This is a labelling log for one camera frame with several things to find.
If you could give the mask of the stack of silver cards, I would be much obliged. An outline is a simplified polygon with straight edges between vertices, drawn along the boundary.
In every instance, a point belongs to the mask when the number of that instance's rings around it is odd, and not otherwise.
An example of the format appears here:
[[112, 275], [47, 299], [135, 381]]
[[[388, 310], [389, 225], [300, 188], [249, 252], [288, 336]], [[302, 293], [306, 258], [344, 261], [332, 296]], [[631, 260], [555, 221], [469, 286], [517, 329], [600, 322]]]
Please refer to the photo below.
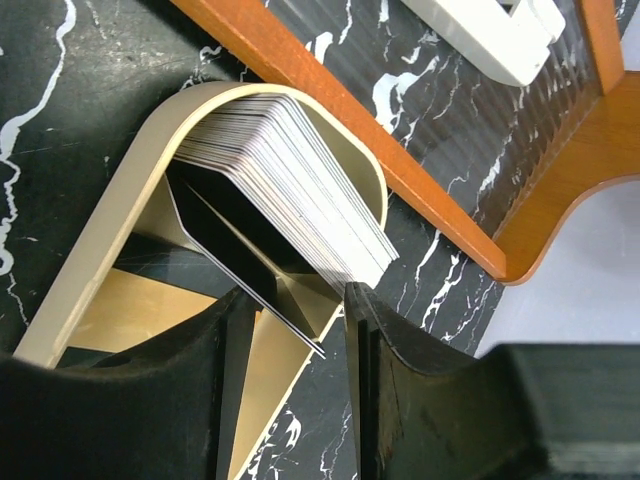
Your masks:
[[175, 160], [222, 175], [257, 213], [250, 241], [286, 273], [337, 292], [376, 286], [399, 254], [301, 104], [288, 94], [232, 100], [200, 120]]

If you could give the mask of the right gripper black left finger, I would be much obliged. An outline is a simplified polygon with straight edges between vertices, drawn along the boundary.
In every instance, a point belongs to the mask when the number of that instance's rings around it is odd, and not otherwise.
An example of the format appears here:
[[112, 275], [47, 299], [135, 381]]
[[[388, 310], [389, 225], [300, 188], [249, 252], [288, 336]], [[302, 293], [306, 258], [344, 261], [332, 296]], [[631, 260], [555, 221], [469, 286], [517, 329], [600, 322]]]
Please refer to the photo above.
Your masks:
[[257, 304], [233, 289], [92, 366], [1, 358], [5, 479], [224, 479]]

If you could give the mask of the black VIP card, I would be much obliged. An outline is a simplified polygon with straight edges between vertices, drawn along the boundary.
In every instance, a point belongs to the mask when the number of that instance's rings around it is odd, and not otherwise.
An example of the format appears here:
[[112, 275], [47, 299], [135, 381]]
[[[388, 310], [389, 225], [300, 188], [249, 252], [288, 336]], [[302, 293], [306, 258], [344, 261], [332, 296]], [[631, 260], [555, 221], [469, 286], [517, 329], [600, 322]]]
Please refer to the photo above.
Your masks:
[[326, 353], [287, 282], [318, 273], [224, 174], [173, 161], [165, 172], [181, 231], [318, 355]]

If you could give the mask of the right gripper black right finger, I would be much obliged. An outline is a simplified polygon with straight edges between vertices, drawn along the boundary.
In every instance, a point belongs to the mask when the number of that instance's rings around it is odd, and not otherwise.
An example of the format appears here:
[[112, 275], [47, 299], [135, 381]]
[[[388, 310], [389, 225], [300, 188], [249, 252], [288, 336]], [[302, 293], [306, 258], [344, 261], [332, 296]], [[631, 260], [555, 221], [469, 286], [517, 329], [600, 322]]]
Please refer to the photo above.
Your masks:
[[345, 289], [362, 479], [635, 479], [639, 349], [501, 344], [475, 358]]

